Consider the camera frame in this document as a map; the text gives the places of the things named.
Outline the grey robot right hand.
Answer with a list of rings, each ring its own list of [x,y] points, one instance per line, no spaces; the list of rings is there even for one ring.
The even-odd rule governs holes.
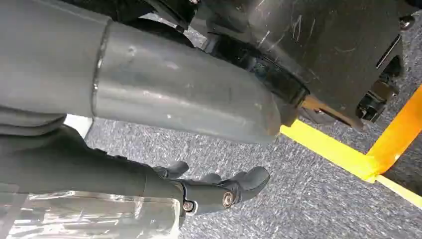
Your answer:
[[[200,50],[57,0],[0,3],[0,203],[11,223],[23,207],[60,215],[96,210],[143,220],[145,202],[177,225],[183,204],[218,212],[256,197],[263,167],[222,180],[182,180],[180,162],[150,167],[89,148],[68,114],[272,141],[274,96],[252,74]]]

